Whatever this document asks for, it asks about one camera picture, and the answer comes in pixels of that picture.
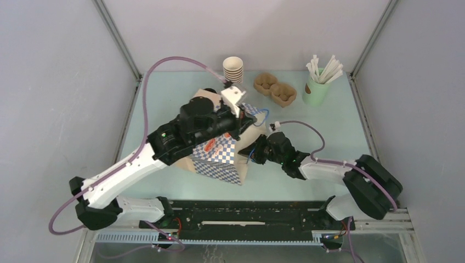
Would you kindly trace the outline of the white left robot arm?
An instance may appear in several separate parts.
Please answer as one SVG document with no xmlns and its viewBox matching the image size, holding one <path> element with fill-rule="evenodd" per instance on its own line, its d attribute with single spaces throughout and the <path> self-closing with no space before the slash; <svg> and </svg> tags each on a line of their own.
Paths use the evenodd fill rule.
<svg viewBox="0 0 465 263">
<path fill-rule="evenodd" d="M 159 126 L 143 141 L 141 150 L 116 163 L 110 172 L 93 178 L 70 180 L 79 221 L 90 230 L 106 228 L 117 221 L 148 221 L 160 228 L 172 224 L 173 213 L 167 198 L 130 199 L 120 193 L 149 174 L 174 164 L 193 153 L 196 146 L 225 133 L 239 140 L 256 118 L 243 106 L 229 107 L 223 101 L 219 109 L 206 97 L 192 98 L 180 108 L 175 119 Z"/>
</svg>

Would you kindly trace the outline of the paper takeout bag blue handles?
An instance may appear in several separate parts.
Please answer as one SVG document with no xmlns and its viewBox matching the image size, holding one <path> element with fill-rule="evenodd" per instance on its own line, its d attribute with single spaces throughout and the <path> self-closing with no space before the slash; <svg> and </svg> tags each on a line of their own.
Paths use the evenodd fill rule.
<svg viewBox="0 0 465 263">
<path fill-rule="evenodd" d="M 175 166 L 196 174 L 218 179 L 231 184 L 242 185 L 247 176 L 247 156 L 239 151 L 247 148 L 266 133 L 265 122 L 269 110 L 243 104 L 245 111 L 257 121 L 240 135 L 237 141 L 225 133 L 196 146 L 193 154 L 175 162 Z"/>
</svg>

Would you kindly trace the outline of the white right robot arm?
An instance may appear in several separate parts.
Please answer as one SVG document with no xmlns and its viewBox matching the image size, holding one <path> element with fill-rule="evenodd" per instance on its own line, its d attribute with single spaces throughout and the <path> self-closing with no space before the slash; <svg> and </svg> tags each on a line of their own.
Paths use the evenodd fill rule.
<svg viewBox="0 0 465 263">
<path fill-rule="evenodd" d="M 403 191 L 402 184 L 370 155 L 348 162 L 318 159 L 296 150 L 282 132 L 260 135 L 239 154 L 257 164 L 277 163 L 294 179 L 325 180 L 346 187 L 348 193 L 330 197 L 319 214 L 326 229 L 335 228 L 350 216 L 382 220 Z"/>
</svg>

